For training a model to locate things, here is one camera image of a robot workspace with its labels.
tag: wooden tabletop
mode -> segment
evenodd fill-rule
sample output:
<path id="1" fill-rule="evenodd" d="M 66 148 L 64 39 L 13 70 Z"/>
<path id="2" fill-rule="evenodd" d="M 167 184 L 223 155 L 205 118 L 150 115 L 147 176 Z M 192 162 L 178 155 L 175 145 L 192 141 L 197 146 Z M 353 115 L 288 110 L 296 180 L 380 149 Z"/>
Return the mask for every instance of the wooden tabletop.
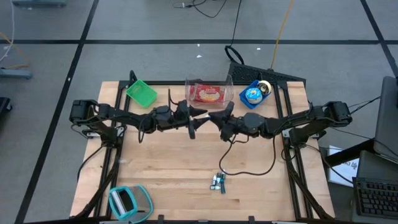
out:
<path id="1" fill-rule="evenodd" d="M 117 87 L 118 82 L 103 82 L 98 102 L 114 106 Z M 288 82 L 288 87 L 293 113 L 307 110 L 303 83 Z M 152 88 L 158 96 L 151 108 L 167 104 L 168 88 L 172 90 L 174 101 L 185 99 L 184 86 Z M 234 86 L 235 116 L 255 112 L 265 117 L 278 117 L 273 93 L 256 109 L 249 110 L 239 100 L 238 94 L 243 88 Z M 282 107 L 285 116 L 284 100 Z M 141 114 L 151 109 L 142 109 L 131 100 L 129 110 Z M 209 186 L 219 171 L 218 161 L 229 143 L 220 140 L 220 132 L 213 123 L 207 122 L 200 127 L 196 140 L 189 138 L 186 128 L 146 134 L 141 144 L 138 143 L 137 134 L 137 129 L 132 126 L 125 132 L 117 185 L 142 184 L 147 189 L 154 203 L 150 220 L 156 220 L 160 214 L 165 215 L 166 220 L 248 220 L 250 215 L 255 216 L 256 220 L 295 220 L 286 164 L 280 157 L 280 136 L 275 139 L 277 159 L 272 171 L 263 176 L 227 176 L 226 194 L 222 195 L 219 190 L 209 190 Z M 246 137 L 240 134 L 236 139 L 246 140 Z M 318 147 L 313 139 L 307 144 Z M 99 139 L 88 140 L 85 158 L 99 146 Z M 320 153 L 309 147 L 301 149 L 301 152 L 308 189 L 325 211 L 334 216 Z M 103 149 L 82 169 L 71 215 L 80 212 L 98 189 L 104 155 Z M 273 157 L 272 140 L 251 138 L 247 144 L 233 145 L 223 160 L 223 168 L 227 172 L 264 172 L 270 167 Z M 301 214 L 305 217 L 299 188 L 297 192 Z M 107 202 L 108 191 L 104 194 L 102 215 L 105 214 Z"/>

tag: green basket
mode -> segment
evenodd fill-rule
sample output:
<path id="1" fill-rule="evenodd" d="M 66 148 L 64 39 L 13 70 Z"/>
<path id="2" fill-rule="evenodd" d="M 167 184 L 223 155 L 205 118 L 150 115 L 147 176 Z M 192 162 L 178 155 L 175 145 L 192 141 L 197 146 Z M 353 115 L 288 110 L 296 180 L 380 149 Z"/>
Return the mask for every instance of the green basket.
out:
<path id="1" fill-rule="evenodd" d="M 127 95 L 143 108 L 148 108 L 155 100 L 157 93 L 142 80 L 137 80 L 127 89 Z"/>

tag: blue container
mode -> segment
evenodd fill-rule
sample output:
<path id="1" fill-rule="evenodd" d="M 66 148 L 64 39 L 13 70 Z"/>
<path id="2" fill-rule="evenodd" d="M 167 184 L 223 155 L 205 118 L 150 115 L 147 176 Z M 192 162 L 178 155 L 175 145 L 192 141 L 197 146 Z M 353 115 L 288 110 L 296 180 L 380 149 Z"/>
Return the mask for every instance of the blue container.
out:
<path id="1" fill-rule="evenodd" d="M 261 104 L 270 94 L 268 95 L 263 95 L 262 96 L 262 100 L 260 101 L 260 103 L 258 104 L 252 104 L 248 102 L 248 99 L 246 99 L 246 91 L 250 88 L 255 88 L 257 87 L 257 84 L 259 83 L 259 80 L 255 80 L 254 82 L 252 82 L 248 87 L 246 87 L 240 94 L 239 97 L 242 101 L 242 103 L 244 103 L 249 109 L 254 109 L 256 108 L 257 105 Z"/>

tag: clear plastic container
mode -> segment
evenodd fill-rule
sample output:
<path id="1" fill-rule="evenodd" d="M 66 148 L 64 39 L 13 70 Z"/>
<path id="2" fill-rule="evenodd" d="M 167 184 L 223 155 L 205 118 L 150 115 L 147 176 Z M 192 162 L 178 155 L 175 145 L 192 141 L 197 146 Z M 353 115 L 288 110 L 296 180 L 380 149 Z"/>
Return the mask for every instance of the clear plastic container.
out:
<path id="1" fill-rule="evenodd" d="M 192 106 L 224 107 L 234 98 L 233 81 L 205 81 L 193 75 L 185 79 L 185 98 Z"/>

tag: white cable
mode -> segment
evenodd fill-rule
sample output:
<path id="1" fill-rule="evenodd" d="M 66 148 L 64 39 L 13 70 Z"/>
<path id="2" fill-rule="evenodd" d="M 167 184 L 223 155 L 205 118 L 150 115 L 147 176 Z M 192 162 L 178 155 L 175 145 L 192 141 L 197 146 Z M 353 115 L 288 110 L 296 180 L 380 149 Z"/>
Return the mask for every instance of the white cable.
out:
<path id="1" fill-rule="evenodd" d="M 12 3 L 12 0 L 10 0 L 10 3 L 11 3 L 11 21 L 12 21 L 11 44 L 8 47 L 6 53 L 0 58 L 0 62 L 4 60 L 4 58 L 7 56 L 8 52 L 11 50 L 12 45 L 14 44 L 14 34 L 15 34 L 14 5 Z"/>

